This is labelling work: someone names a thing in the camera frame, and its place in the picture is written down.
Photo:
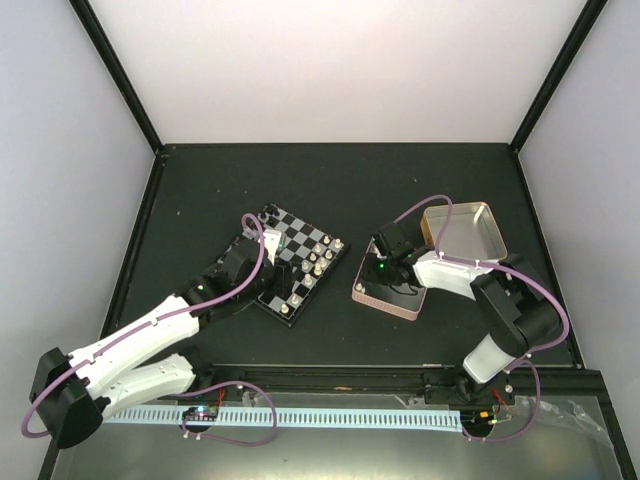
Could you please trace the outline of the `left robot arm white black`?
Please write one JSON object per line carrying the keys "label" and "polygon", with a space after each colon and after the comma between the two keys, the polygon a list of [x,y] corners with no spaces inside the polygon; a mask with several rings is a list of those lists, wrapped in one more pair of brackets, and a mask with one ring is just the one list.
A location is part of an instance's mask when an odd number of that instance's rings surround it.
{"label": "left robot arm white black", "polygon": [[23,436],[34,437],[29,421],[37,415],[45,426],[41,434],[50,437],[57,448],[67,449],[130,407],[165,396],[202,399],[233,386],[232,381],[215,384],[213,372],[197,364],[190,353],[173,354],[153,364],[146,361],[203,329],[196,311],[243,293],[274,266],[280,244],[276,231],[259,233],[249,244],[258,249],[254,268],[243,283],[225,295],[194,305],[171,295],[139,320],[99,342],[71,354],[59,348],[43,354],[30,393],[31,406],[21,424]]}

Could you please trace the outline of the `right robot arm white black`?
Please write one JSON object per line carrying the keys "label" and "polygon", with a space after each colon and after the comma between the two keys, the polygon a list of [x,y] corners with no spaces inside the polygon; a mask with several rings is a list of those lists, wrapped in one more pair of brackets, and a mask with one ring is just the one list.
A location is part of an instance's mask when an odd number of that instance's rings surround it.
{"label": "right robot arm white black", "polygon": [[499,373],[569,334],[565,309],[522,256],[511,254],[501,261],[453,257],[434,246],[414,246],[395,223],[373,235],[355,293],[365,295],[372,307],[398,315],[399,307],[376,291],[416,295],[423,301],[431,289],[474,301],[487,328],[454,376],[456,394],[465,403],[479,402]]}

